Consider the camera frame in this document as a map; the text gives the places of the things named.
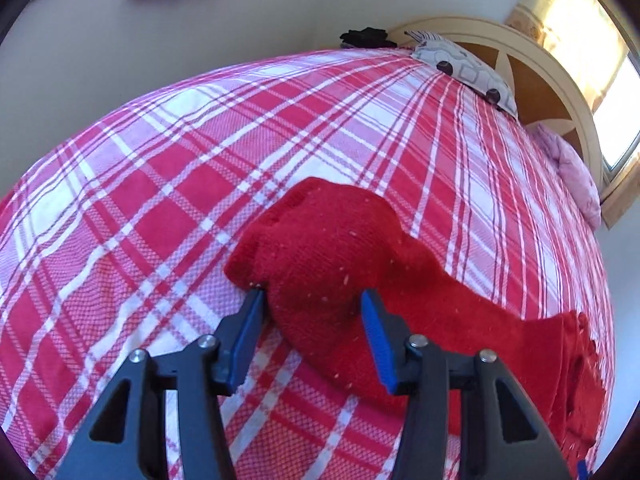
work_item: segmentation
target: pink pillow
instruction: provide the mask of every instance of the pink pillow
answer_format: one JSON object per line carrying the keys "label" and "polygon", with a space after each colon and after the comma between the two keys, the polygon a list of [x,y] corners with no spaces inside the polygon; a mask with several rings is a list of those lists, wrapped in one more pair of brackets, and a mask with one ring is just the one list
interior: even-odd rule
{"label": "pink pillow", "polygon": [[587,224],[595,231],[600,227],[600,195],[580,156],[566,140],[544,124],[530,124],[527,131],[551,161]]}

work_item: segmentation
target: bed sheet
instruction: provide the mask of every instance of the bed sheet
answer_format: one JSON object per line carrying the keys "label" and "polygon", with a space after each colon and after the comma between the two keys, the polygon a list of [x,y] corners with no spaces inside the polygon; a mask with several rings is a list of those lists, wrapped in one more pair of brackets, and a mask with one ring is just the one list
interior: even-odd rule
{"label": "bed sheet", "polygon": [[[133,349],[175,351],[238,309],[223,264],[242,230],[308,176],[384,196],[448,273],[522,318],[587,313],[607,387],[602,433],[614,355],[600,250],[521,125],[409,52],[327,51],[132,101],[4,199],[0,421],[37,476],[52,477]],[[401,420],[334,388],[272,324],[245,384],[220,401],[239,478],[391,471]],[[446,478],[459,449],[450,437]]]}

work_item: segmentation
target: silver pin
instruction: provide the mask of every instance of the silver pin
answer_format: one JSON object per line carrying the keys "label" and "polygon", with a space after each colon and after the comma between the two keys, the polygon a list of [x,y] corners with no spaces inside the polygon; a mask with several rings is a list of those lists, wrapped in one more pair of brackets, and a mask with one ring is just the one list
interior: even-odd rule
{"label": "silver pin", "polygon": [[200,348],[211,348],[212,346],[215,346],[216,343],[217,341],[213,334],[201,335],[198,338],[198,346]]}
{"label": "silver pin", "polygon": [[129,361],[132,363],[141,363],[146,359],[146,352],[142,348],[136,348],[129,354]]}
{"label": "silver pin", "polygon": [[429,340],[422,334],[411,334],[409,336],[409,345],[414,348],[424,348],[429,344]]}
{"label": "silver pin", "polygon": [[484,350],[480,351],[480,360],[483,363],[495,363],[495,360],[498,358],[498,354],[495,353],[493,350],[489,350],[488,348],[485,348]]}

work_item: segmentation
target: black circle on pillow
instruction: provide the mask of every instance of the black circle on pillow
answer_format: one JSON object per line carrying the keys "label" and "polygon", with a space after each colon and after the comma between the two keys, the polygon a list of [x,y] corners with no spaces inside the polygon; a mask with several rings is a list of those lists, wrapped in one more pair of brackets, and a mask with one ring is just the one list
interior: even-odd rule
{"label": "black circle on pillow", "polygon": [[497,105],[500,102],[500,92],[495,88],[489,88],[484,95],[487,101],[492,105]]}
{"label": "black circle on pillow", "polygon": [[453,65],[449,61],[439,61],[436,68],[448,76],[453,75]]}

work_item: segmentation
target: bright window pane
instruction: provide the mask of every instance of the bright window pane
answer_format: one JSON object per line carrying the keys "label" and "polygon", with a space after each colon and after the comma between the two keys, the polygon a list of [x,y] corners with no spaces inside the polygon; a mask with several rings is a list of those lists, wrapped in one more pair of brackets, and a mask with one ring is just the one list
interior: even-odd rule
{"label": "bright window pane", "polygon": [[594,113],[593,120],[602,155],[612,168],[640,132],[640,76],[628,57]]}

